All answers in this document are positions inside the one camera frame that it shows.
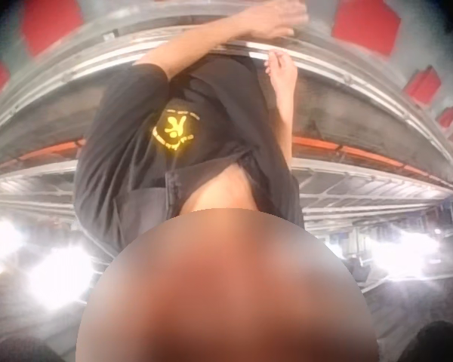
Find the hand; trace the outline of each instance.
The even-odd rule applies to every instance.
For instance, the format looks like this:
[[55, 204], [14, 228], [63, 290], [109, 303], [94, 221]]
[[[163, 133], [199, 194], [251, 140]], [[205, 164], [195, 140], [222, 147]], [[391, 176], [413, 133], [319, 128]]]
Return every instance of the hand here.
[[291, 56], [284, 51], [270, 51], [265, 61], [265, 73], [270, 77], [277, 102], [294, 100], [295, 84], [297, 82], [297, 66]]
[[239, 14], [247, 33], [255, 38], [292, 36], [293, 26], [308, 21], [307, 6], [300, 0], [274, 0]]

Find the black t-shirt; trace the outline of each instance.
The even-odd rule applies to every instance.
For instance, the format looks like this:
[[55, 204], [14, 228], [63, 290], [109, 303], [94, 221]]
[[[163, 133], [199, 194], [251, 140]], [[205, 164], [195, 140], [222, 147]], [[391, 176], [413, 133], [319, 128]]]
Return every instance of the black t-shirt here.
[[206, 57], [168, 83], [158, 66], [130, 66], [106, 90], [75, 173], [75, 212], [109, 253], [178, 215], [232, 163], [260, 211], [304, 227], [299, 189], [254, 74]]

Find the orange stripe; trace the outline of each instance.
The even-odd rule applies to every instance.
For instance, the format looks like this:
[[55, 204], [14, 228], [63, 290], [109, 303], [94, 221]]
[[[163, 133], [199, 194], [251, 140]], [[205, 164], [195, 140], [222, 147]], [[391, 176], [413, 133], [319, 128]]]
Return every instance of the orange stripe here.
[[402, 163], [396, 160], [393, 160], [392, 158], [376, 155], [375, 153], [370, 153], [367, 151], [362, 151], [361, 149], [355, 149], [353, 147], [348, 147], [348, 146], [342, 146], [341, 148], [342, 152], [346, 152], [350, 155], [355, 155], [363, 158], [369, 158], [371, 160], [379, 161], [385, 164], [390, 164], [391, 166], [394, 167], [401, 167]]
[[[316, 147], [316, 148], [320, 148], [320, 149], [335, 150], [340, 147], [340, 145], [338, 145], [337, 143], [315, 140], [313, 138], [306, 138], [306, 137], [293, 137], [293, 142], [294, 142], [294, 144], [297, 144], [297, 145]], [[37, 151], [30, 152], [30, 153], [27, 153], [26, 155], [20, 156], [18, 159], [26, 160], [29, 158], [38, 157], [38, 156], [42, 156], [42, 155], [50, 155], [51, 153], [55, 153], [55, 152], [66, 151], [69, 149], [76, 149], [77, 144], [79, 144], [80, 146], [83, 146], [85, 144], [85, 139], [81, 139], [81, 140], [78, 140], [75, 142], [60, 143], [55, 146], [46, 147], [44, 149], [39, 149]], [[347, 154], [350, 154], [350, 155], [358, 156], [360, 158], [368, 158], [368, 159], [379, 161], [379, 162], [382, 162], [385, 164], [390, 164], [395, 167], [401, 167], [403, 165], [401, 162], [393, 160], [392, 158], [384, 157], [381, 155], [376, 155], [375, 153], [362, 151], [361, 149], [355, 149], [355, 148], [349, 147], [349, 146], [342, 146], [341, 151], [346, 152]], [[17, 162], [17, 160], [13, 159], [13, 160], [7, 161], [3, 164], [0, 164], [0, 169], [3, 167], [7, 167], [12, 164], [15, 164], [16, 162]], [[429, 175], [428, 173], [426, 173], [422, 170], [418, 170], [415, 167], [405, 165], [403, 168], [407, 171], [411, 171], [413, 173], [417, 173], [417, 174], [420, 174], [425, 177], [430, 177], [431, 179], [434, 179], [436, 181], [443, 182], [441, 179], [439, 179], [433, 175]]]
[[409, 166], [408, 164], [405, 165], [403, 168], [404, 168], [405, 170], [407, 170], [407, 171], [411, 171], [411, 172], [417, 173], [417, 174], [419, 174], [419, 175], [423, 175], [423, 176], [426, 176], [426, 177], [429, 176], [429, 174], [428, 174], [427, 172], [424, 172], [424, 171], [422, 171], [422, 170], [418, 170], [417, 168], [414, 168], [414, 167], [412, 167], [412, 166]]
[[17, 162], [17, 160], [10, 160], [10, 161], [4, 162], [3, 164], [0, 164], [0, 169], [3, 167], [10, 166], [11, 164], [14, 164], [16, 162]]
[[337, 149], [339, 147], [336, 143], [315, 140], [313, 138], [294, 137], [293, 140], [296, 145], [317, 147], [319, 149]]
[[50, 155], [51, 153], [66, 151], [67, 149], [76, 149], [77, 145], [74, 142], [61, 143], [59, 145], [46, 147], [44, 149], [39, 149], [34, 152], [27, 153], [26, 155], [20, 156], [20, 160], [27, 160], [32, 157]]

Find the yellow logo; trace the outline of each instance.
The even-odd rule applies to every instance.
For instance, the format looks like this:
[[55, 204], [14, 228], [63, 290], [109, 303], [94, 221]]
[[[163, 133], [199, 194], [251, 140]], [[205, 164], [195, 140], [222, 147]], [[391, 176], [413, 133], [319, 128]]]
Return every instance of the yellow logo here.
[[166, 148], [176, 151], [176, 150], [178, 150], [180, 145], [182, 145], [186, 141], [192, 140], [194, 138], [194, 136], [192, 134], [183, 136], [184, 126], [186, 125], [187, 116], [190, 115], [191, 117], [194, 117], [198, 120], [199, 120], [199, 117], [195, 113], [187, 112], [187, 111], [177, 112], [173, 109], [166, 109], [166, 112], [177, 113], [179, 120], [177, 117], [168, 116], [167, 120], [168, 120], [169, 127], [162, 128], [162, 126], [160, 126], [160, 129], [162, 129], [162, 132], [164, 132], [165, 137], [167, 137], [168, 140], [165, 140], [165, 138], [163, 138], [158, 133], [158, 126], [153, 128], [153, 136], [158, 140], [159, 143], [161, 143]]

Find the metal bar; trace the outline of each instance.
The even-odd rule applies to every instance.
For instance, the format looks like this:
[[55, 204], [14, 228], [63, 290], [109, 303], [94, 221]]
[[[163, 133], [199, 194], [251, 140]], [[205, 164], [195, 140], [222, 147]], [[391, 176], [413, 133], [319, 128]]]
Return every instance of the metal bar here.
[[[192, 15], [191, 9], [189, 10], [188, 15]], [[161, 18], [161, 15], [156, 17], [154, 16], [148, 17], [149, 20], [154, 20], [156, 18]], [[70, 80], [77, 79], [82, 76], [91, 74], [93, 72], [109, 68], [111, 66], [116, 66], [122, 63], [134, 61], [138, 57], [142, 56], [145, 50], [153, 48], [158, 44], [161, 44], [163, 41], [166, 41], [170, 39], [172, 36], [178, 34], [179, 29], [182, 31], [185, 29], [185, 27], [177, 26], [174, 27], [174, 29], [163, 29], [162, 35], [157, 35], [156, 40], [152, 40], [151, 35], [149, 35], [149, 38], [147, 37], [148, 33], [154, 34], [154, 31], [152, 32], [146, 31], [140, 33], [144, 34], [144, 36], [146, 36], [146, 39], [138, 38], [139, 36], [138, 34], [127, 35], [124, 37], [114, 39], [113, 41], [108, 41], [107, 43], [100, 43], [92, 47], [94, 51], [92, 51], [91, 49], [87, 49], [87, 52], [85, 53], [93, 54], [95, 52], [100, 54], [102, 52], [102, 54], [100, 54], [100, 56], [91, 57], [89, 58], [90, 60], [82, 61], [82, 63], [76, 66], [72, 66], [72, 68], [68, 68], [62, 71], [57, 71], [57, 69], [54, 69], [55, 76], [44, 74], [43, 76], [46, 79], [45, 85], [40, 84], [36, 86], [35, 89], [29, 90], [28, 92], [26, 92], [26, 95], [23, 96], [21, 99], [19, 98], [19, 100], [15, 104], [13, 104], [10, 109], [2, 113], [2, 115], [0, 116], [0, 127], [3, 126], [8, 121], [8, 119], [11, 118], [16, 113], [17, 110], [22, 109], [27, 104], [33, 102], [34, 100], [37, 100], [46, 93], [60, 87], [62, 84], [67, 82], [64, 81], [64, 79]], [[379, 84], [382, 84], [384, 86], [384, 89], [381, 90], [379, 86], [371, 83], [372, 82], [371, 79], [366, 79], [366, 74], [364, 73], [361, 75], [356, 74], [356, 72], [359, 73], [359, 69], [355, 70], [355, 68], [353, 68], [352, 65], [349, 64], [349, 62], [344, 61], [342, 63], [339, 63], [338, 57], [335, 57], [334, 60], [336, 60], [339, 63], [339, 65], [336, 65], [333, 64], [332, 59], [330, 60], [319, 59], [318, 57], [315, 56], [318, 54], [318, 50], [316, 50], [312, 44], [308, 44], [305, 41], [299, 39], [290, 40], [291, 46], [293, 48], [299, 48], [300, 46], [305, 48], [303, 53], [300, 53], [299, 51], [294, 51], [292, 49], [286, 49], [287, 52], [289, 52], [294, 57], [294, 61], [301, 69], [309, 72], [315, 72], [316, 74], [320, 74], [327, 78], [343, 83], [346, 86], [351, 87], [355, 91], [358, 91], [361, 94], [364, 94], [365, 96], [374, 100], [378, 105], [390, 111], [397, 118], [409, 124], [411, 127], [420, 132], [425, 138], [427, 138], [427, 140], [429, 140], [433, 144], [434, 147], [436, 147], [446, 157], [447, 160], [449, 160], [453, 164], [453, 151], [450, 150], [448, 146], [448, 141], [444, 139], [443, 135], [439, 130], [438, 134], [434, 134], [433, 132], [436, 132], [435, 127], [433, 126], [429, 127], [424, 123], [424, 120], [419, 118], [419, 115], [414, 114], [414, 111], [412, 111], [414, 109], [414, 106], [408, 103], [406, 98], [402, 97], [401, 92], [398, 92], [399, 94], [397, 93], [390, 94], [391, 91], [389, 89], [390, 87], [385, 86], [382, 81], [379, 82]], [[119, 50], [119, 54], [117, 49], [111, 52], [110, 50], [112, 47], [111, 43], [113, 43], [116, 46], [118, 44], [119, 46], [122, 45], [121, 49]], [[260, 44], [249, 41], [235, 41], [232, 44], [228, 44], [226, 47], [217, 49], [217, 51], [220, 51], [224, 54], [228, 54], [227, 51], [225, 51], [225, 49], [228, 49], [228, 47], [230, 47], [233, 49], [233, 51], [238, 52], [239, 50], [235, 49], [235, 46], [240, 47], [240, 51], [244, 55], [249, 55], [250, 57], [256, 57], [258, 59], [265, 59], [266, 52], [270, 48], [276, 48], [270, 44]], [[67, 64], [68, 62], [71, 63], [71, 60], [66, 59], [59, 66]]]
[[373, 205], [373, 206], [351, 206], [351, 207], [304, 207], [303, 213], [337, 213], [343, 211], [366, 211], [366, 210], [393, 210], [408, 209], [415, 207], [435, 206], [432, 204], [398, 204], [398, 205]]
[[420, 181], [418, 179], [412, 179], [406, 176], [400, 176], [394, 173], [388, 173], [384, 171], [374, 170], [371, 168], [353, 166], [351, 164], [338, 164], [335, 162], [328, 162], [328, 161], [320, 161], [320, 160], [313, 160], [310, 158], [293, 158], [292, 159], [292, 169], [311, 169], [316, 171], [322, 172], [329, 172], [329, 173], [348, 173], [352, 176], [360, 176], [360, 177], [375, 177], [381, 179], [388, 179], [392, 182], [398, 183], [411, 183], [413, 185], [424, 186], [431, 189], [436, 189], [444, 192], [450, 192], [453, 194], [453, 186], [452, 189], [444, 188], [438, 185], [434, 185], [432, 183], [427, 183], [425, 181]]
[[54, 203], [54, 202], [0, 200], [0, 204], [24, 205], [24, 206], [74, 210], [74, 206], [72, 204], [59, 204], [59, 203]]
[[76, 171], [77, 160], [54, 162], [53, 164], [43, 164], [42, 166], [24, 168], [0, 175], [0, 180], [13, 177], [41, 176], [51, 173], [68, 173]]
[[[300, 194], [300, 198], [323, 198], [324, 195], [322, 194]], [[351, 194], [343, 194], [343, 195], [335, 195], [335, 194], [329, 194], [328, 198], [338, 198], [341, 200], [344, 200], [346, 198], [354, 198], [356, 200], [410, 200], [410, 201], [426, 201], [426, 198], [400, 198], [398, 196], [380, 196], [380, 195], [351, 195]], [[433, 200], [439, 200], [442, 201], [445, 198], [433, 198]]]
[[366, 213], [339, 213], [335, 215], [312, 215], [304, 216], [304, 221], [313, 221], [313, 220], [324, 220], [324, 219], [352, 219], [356, 217], [369, 217], [374, 215], [388, 215], [391, 213], [414, 213], [418, 211], [424, 211], [426, 208], [413, 208], [405, 210], [384, 210], [384, 211], [375, 211], [375, 212], [366, 212]]

